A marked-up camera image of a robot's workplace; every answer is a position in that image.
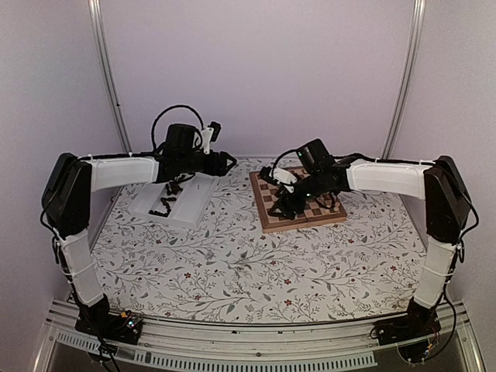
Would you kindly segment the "wooden chess board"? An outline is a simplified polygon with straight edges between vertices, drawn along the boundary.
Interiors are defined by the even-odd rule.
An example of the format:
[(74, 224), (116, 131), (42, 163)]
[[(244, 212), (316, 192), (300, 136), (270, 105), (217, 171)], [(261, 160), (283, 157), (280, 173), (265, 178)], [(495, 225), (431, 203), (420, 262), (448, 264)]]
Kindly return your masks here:
[(304, 213), (296, 215), (294, 219), (269, 215), (270, 208), (277, 200), (278, 186), (264, 181), (259, 173), (258, 170), (251, 171), (250, 182), (264, 233), (279, 233), (292, 229), (312, 228), (346, 221), (347, 213), (337, 197), (335, 197), (334, 209), (327, 209), (327, 207), (331, 206), (331, 198), (328, 195), (318, 198), (324, 208), (314, 199), (310, 199), (305, 205)]

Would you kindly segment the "white plastic tray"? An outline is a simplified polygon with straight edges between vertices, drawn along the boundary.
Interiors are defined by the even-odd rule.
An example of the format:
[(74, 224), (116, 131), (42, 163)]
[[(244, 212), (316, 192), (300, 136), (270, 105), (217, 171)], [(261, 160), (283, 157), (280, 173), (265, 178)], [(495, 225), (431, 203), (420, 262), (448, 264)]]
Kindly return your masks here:
[(147, 184), (129, 205), (129, 214), (137, 219), (183, 229), (197, 229), (220, 178), (196, 174), (180, 184), (181, 190), (168, 194), (169, 184)]

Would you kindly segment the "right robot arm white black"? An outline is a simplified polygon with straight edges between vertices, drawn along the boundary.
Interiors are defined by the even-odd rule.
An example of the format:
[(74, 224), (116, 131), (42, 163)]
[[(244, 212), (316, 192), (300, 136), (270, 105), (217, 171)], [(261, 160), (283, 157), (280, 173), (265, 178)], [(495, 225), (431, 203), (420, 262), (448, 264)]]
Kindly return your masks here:
[(402, 319), (401, 331), (416, 338), (431, 323), (457, 262), (464, 259), (464, 235), (469, 215), (477, 212), (452, 157), (435, 160), (392, 160), (362, 153), (332, 156), (320, 139), (294, 150), (307, 175), (294, 176), (277, 164), (263, 167), (261, 178), (278, 186), (270, 214), (293, 220), (307, 201), (341, 192), (380, 191), (425, 202), (427, 258), (421, 280)]

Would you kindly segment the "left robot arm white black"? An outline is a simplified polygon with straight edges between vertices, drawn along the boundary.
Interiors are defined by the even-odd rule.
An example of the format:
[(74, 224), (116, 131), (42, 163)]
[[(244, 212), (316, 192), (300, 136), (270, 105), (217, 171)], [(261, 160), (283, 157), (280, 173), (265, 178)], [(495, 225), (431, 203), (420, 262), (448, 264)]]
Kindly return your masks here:
[(175, 123), (151, 152), (58, 157), (43, 192), (40, 221), (53, 233), (54, 252), (73, 287), (81, 317), (98, 336), (109, 336), (115, 320), (89, 249), (92, 193), (128, 184), (162, 184), (182, 174), (225, 176), (236, 159), (210, 149), (220, 131), (217, 122), (204, 129)]

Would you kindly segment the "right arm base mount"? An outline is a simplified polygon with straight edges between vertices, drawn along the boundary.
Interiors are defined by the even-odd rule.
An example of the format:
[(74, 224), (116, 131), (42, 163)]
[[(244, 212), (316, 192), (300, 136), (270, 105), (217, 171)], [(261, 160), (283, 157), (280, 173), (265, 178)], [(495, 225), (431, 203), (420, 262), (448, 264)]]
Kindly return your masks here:
[(439, 342), (440, 330), (441, 325), (436, 316), (421, 323), (403, 315), (375, 322), (369, 336), (377, 340), (380, 346), (396, 344), (403, 361), (416, 364), (428, 359)]

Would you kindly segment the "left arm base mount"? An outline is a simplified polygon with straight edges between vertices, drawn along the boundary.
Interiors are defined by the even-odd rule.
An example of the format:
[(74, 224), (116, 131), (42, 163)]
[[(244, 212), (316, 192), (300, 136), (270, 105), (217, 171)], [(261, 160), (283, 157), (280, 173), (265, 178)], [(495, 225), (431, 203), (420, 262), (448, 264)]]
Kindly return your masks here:
[(89, 308), (80, 310), (75, 329), (105, 340), (137, 345), (143, 329), (143, 316), (130, 310), (113, 315), (107, 309)]

